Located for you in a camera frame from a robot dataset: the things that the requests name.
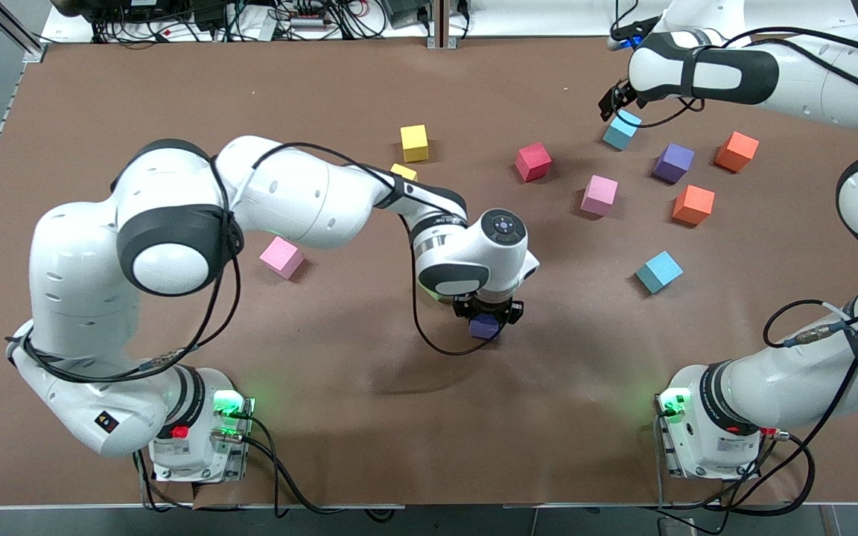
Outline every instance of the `light blue cube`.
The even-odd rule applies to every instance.
[[[631,138],[634,137],[634,133],[638,131],[638,127],[635,125],[640,124],[641,120],[639,118],[635,118],[633,115],[630,115],[630,113],[624,112],[623,109],[621,109],[614,116],[614,119],[611,121],[611,125],[608,126],[608,131],[605,133],[605,137],[603,137],[603,139],[605,139],[605,141],[612,147],[618,150],[625,150],[627,149],[627,144],[631,143]]]
[[[677,262],[674,262],[671,255],[665,251],[647,261],[637,272],[638,278],[651,294],[656,294],[681,274],[684,274],[684,270],[681,270]]]

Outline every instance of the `blue cube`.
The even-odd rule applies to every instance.
[[[690,163],[693,160],[693,150],[669,143],[661,156],[658,157],[658,163],[654,164],[654,174],[671,184],[677,184],[684,173],[690,170]]]
[[[651,294],[656,294],[681,274],[684,274],[684,270],[681,270],[677,262],[674,262],[671,255],[665,251],[647,261],[637,272],[638,278]]]
[[[614,120],[611,121],[611,125],[608,127],[603,139],[615,149],[625,150],[627,149],[627,144],[631,142],[631,138],[634,137],[634,133],[638,131],[636,125],[640,124],[641,120],[639,118],[635,118],[630,113],[624,112],[621,109],[614,116]]]
[[[469,320],[469,335],[474,339],[488,340],[493,338],[498,333],[498,320],[492,315],[476,316]]]

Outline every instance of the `orange cube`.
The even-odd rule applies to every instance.
[[[714,193],[688,185],[674,201],[674,220],[697,225],[714,210]]]
[[[722,168],[739,172],[750,163],[760,142],[748,135],[734,131],[717,152],[714,163]]]

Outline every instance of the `brown table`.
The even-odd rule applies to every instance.
[[[217,367],[258,399],[318,503],[654,502],[651,397],[671,374],[759,350],[763,320],[784,302],[843,303],[858,291],[858,243],[833,207],[858,133],[712,102],[619,153],[599,142],[595,103],[626,61],[595,39],[456,52],[416,40],[52,47],[28,67],[0,141],[0,505],[137,500],[130,460],[78,444],[3,357],[2,337],[30,315],[28,244],[44,211],[101,200],[134,150],[159,137],[217,152],[252,133],[389,166],[401,157],[398,127],[416,123],[432,144],[432,159],[413,165],[420,180],[458,190],[470,217],[500,206],[527,223],[542,269],[518,294],[521,322],[470,357],[433,353],[413,328],[406,237],[398,218],[375,214],[347,247],[307,250],[289,282],[258,260],[271,237],[249,234],[241,309],[188,363]],[[760,139],[739,174],[711,165],[734,129]],[[555,164],[522,184],[515,151],[536,141]],[[697,150],[681,185],[717,192],[698,228],[670,222],[681,186],[648,176],[668,141]],[[578,209],[593,173],[620,181],[602,220]],[[684,275],[648,296],[633,272],[663,250]],[[430,336],[472,343],[462,320],[419,295]],[[130,352],[187,342],[204,301],[146,296]],[[789,316],[774,335],[821,314]],[[828,425],[814,451],[811,499],[858,502],[858,415]],[[268,503],[265,468],[253,457],[244,482],[210,486],[198,502]],[[760,499],[789,498],[801,469]],[[716,488],[668,479],[667,498]]]

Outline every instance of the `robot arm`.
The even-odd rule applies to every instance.
[[[634,51],[630,85],[643,101],[678,96],[728,101],[858,129],[858,84],[815,61],[858,78],[858,50],[807,35],[791,37],[786,45],[739,39],[718,48],[742,31],[742,0],[676,0]],[[858,42],[858,25],[830,33]],[[842,174],[836,192],[840,217],[858,240],[858,160]],[[858,316],[858,296],[843,313],[845,319]],[[832,335],[827,325],[845,322],[832,313],[787,338],[813,342],[767,347],[742,359],[678,372],[658,396],[660,411],[667,415],[664,440],[672,473],[739,478],[757,458],[759,428],[820,420],[858,360],[852,330],[843,327]],[[858,369],[834,415],[856,410]]]
[[[7,355],[95,452],[123,456],[150,442],[160,479],[239,478],[245,449],[232,448],[224,432],[215,435],[246,430],[219,409],[230,396],[246,411],[228,377],[177,364],[120,380],[186,353],[142,363],[124,354],[136,332],[139,290],[200,291],[239,253],[247,230],[338,247],[374,207],[405,219],[419,281],[459,296],[459,316],[492,310],[503,325],[518,319],[513,296],[538,261],[510,211],[487,211],[470,226],[459,194],[371,167],[334,166],[255,136],[235,139],[216,159],[188,142],[159,140],[133,157],[109,198],[65,204],[39,220],[30,258],[33,319],[17,330]]]

